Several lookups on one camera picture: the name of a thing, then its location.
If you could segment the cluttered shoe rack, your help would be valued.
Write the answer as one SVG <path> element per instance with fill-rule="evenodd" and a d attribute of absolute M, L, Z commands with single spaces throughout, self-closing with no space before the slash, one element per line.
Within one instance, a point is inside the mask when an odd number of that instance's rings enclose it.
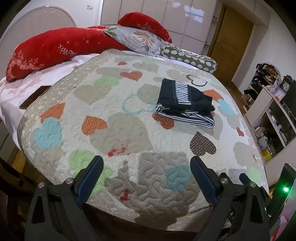
<path fill-rule="evenodd" d="M 244 101 L 243 108 L 245 111 L 250 109 L 263 87 L 271 90 L 276 82 L 281 80 L 279 69 L 268 62 L 258 63 L 255 68 L 255 74 L 248 87 L 243 90 L 241 97 Z"/>

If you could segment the olive sheep pattern bolster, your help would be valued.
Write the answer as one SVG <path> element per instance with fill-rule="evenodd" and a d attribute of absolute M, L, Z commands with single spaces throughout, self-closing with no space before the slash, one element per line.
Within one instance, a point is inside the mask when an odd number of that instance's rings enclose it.
<path fill-rule="evenodd" d="M 163 45 L 157 54 L 167 59 L 184 62 L 208 73 L 214 73 L 217 69 L 217 63 L 211 57 L 183 50 L 174 44 Z"/>

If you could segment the wooden door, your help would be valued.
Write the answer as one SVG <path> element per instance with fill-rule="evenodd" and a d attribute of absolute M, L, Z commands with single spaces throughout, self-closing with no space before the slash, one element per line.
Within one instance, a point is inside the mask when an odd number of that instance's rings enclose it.
<path fill-rule="evenodd" d="M 222 4 L 208 55 L 217 63 L 213 75 L 231 82 L 247 48 L 254 24 L 226 4 Z"/>

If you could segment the black television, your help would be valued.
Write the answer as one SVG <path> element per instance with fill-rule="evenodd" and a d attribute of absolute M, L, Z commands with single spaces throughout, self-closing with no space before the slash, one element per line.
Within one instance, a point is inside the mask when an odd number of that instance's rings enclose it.
<path fill-rule="evenodd" d="M 288 113 L 295 118 L 295 80 L 293 81 L 289 91 L 285 93 L 285 97 L 282 99 L 282 104 L 287 108 Z"/>

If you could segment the heart pattern quilt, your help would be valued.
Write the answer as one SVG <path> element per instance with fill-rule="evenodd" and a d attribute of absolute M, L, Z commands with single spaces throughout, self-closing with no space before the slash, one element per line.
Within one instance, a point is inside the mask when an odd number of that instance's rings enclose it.
<path fill-rule="evenodd" d="M 163 79 L 212 97 L 214 127 L 158 115 Z M 196 232 L 212 209 L 190 171 L 193 156 L 233 183 L 245 173 L 268 186 L 252 134 L 213 75 L 119 50 L 91 58 L 52 84 L 25 111 L 18 141 L 53 184 L 75 177 L 101 156 L 103 172 L 88 203 L 160 230 Z"/>

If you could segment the red long pillow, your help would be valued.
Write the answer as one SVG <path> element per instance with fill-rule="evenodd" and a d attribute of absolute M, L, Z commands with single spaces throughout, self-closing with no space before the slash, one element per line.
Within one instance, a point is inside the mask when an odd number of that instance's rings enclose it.
<path fill-rule="evenodd" d="M 77 55 L 100 54 L 108 49 L 128 49 L 106 35 L 104 29 L 104 26 L 60 28 L 27 39 L 13 52 L 6 68 L 6 81 L 13 82 Z"/>

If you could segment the red rear pillow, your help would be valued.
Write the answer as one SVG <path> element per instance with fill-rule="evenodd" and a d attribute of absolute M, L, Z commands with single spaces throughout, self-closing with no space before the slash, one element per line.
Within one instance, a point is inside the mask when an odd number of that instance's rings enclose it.
<path fill-rule="evenodd" d="M 172 43 L 172 39 L 168 31 L 155 19 L 139 12 L 125 14 L 117 22 L 120 26 L 137 28 L 151 32 L 164 41 Z"/>

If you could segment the navy striped pants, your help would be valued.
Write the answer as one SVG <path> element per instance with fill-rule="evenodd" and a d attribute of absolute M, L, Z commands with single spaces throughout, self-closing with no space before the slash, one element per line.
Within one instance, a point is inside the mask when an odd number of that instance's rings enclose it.
<path fill-rule="evenodd" d="M 163 79 L 156 104 L 156 113 L 175 121 L 213 128 L 212 97 L 180 81 Z"/>

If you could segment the dark mantel clock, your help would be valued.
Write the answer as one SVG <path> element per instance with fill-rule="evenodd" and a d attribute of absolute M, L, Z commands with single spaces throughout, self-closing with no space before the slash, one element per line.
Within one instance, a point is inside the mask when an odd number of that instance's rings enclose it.
<path fill-rule="evenodd" d="M 282 83 L 280 85 L 280 88 L 285 92 L 287 93 L 293 83 L 293 79 L 290 75 L 286 75 L 283 77 L 283 80 L 282 80 Z"/>

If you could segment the grey floral pillow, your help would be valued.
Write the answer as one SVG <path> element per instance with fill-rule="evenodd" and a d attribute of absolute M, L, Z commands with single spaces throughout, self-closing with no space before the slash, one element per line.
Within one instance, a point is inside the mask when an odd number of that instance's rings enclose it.
<path fill-rule="evenodd" d="M 154 57 L 161 47 L 168 44 L 151 32 L 131 27 L 110 26 L 103 32 L 134 52 Z"/>

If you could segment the white round headboard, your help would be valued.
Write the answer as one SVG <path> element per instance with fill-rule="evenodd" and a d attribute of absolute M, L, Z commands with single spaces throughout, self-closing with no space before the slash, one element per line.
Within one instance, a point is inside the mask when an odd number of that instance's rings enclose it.
<path fill-rule="evenodd" d="M 74 19 L 57 6 L 41 6 L 28 11 L 13 23 L 1 37 L 1 78 L 16 47 L 38 34 L 59 28 L 76 27 Z"/>

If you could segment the white shelf unit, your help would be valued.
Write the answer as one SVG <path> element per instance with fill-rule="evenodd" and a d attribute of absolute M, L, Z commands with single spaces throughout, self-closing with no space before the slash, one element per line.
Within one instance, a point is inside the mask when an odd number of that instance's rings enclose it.
<path fill-rule="evenodd" d="M 267 181 L 280 178 L 285 163 L 295 165 L 295 118 L 263 87 L 244 119 L 263 160 Z"/>

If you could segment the white wardrobe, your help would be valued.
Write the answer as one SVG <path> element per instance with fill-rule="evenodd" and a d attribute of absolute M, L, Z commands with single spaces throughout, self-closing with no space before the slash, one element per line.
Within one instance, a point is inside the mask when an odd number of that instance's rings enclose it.
<path fill-rule="evenodd" d="M 215 0 L 103 1 L 100 23 L 116 25 L 127 13 L 140 12 L 157 20 L 182 49 L 206 55 L 207 37 L 217 5 Z"/>

